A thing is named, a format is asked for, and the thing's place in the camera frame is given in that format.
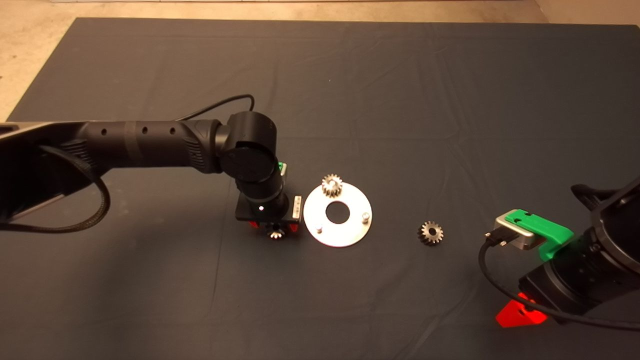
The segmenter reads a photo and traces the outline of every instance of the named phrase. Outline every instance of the gear teeth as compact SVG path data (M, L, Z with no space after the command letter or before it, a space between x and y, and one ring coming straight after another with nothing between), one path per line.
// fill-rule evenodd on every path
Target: gear teeth
M328 197L336 197L342 191L342 179L336 174L329 174L322 179L322 192Z
M434 229L436 233L431 234L429 232L430 229ZM433 221L425 222L420 226L420 229L418 229L418 239L420 239L420 241L425 245L438 245L443 238L444 231L442 231L442 227Z
M273 240L280 240L282 236L283 234L280 231L272 231L271 234L269 234L269 237Z

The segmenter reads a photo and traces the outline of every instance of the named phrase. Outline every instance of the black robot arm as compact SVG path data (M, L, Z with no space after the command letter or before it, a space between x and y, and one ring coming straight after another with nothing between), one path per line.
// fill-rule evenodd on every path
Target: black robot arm
M516 232L498 227L486 234L478 255L480 269L503 294L560 322L640 331L639 322L584 316L604 302L640 290L640 177L620 190L580 184L572 191L591 210L591 227L520 278L519 288L531 301L501 284L485 262L488 249L515 240Z
M276 136L271 119L254 111L233 114L226 125L217 120L0 124L0 224L93 182L64 157L46 151L50 148L90 167L97 177L132 167L224 172L241 192L239 220L297 224L300 214L284 192Z

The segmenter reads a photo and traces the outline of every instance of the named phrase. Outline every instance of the gray cloth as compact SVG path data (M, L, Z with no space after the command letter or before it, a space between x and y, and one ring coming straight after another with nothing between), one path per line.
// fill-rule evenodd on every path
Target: gray cloth
M78 19L9 121L171 120L249 92L291 190L330 172L374 219L345 249L236 222L237 190L190 168L112 170L102 223L0 234L3 359L616 359L637 333L501 329L477 251L524 208L580 233L569 187L638 176L635 26ZM226 105L226 121L245 109ZM87 188L26 217L70 224ZM445 238L425 247L420 224ZM490 251L516 289L535 252ZM640 320L634 293L591 314Z

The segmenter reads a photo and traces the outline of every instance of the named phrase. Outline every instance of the green 3d-printed part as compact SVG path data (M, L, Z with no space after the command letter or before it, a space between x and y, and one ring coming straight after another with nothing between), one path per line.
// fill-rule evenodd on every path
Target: green 3d-printed part
M507 215L505 220L547 239L538 248L542 261L552 259L556 251L573 238L573 231L566 227L521 209Z

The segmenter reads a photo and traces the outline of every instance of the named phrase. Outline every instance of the metal plate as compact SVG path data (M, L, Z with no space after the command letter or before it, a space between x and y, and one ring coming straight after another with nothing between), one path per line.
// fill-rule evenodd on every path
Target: metal plate
M326 216L326 208L333 202L341 202L349 208L349 218L342 224L335 224ZM369 218L363 223L365 213L369 214ZM326 196L322 186L313 189L305 201L303 216L311 235L331 247L347 247L357 243L367 234L373 219L369 199L360 189L347 183L342 183L342 191L336 197Z

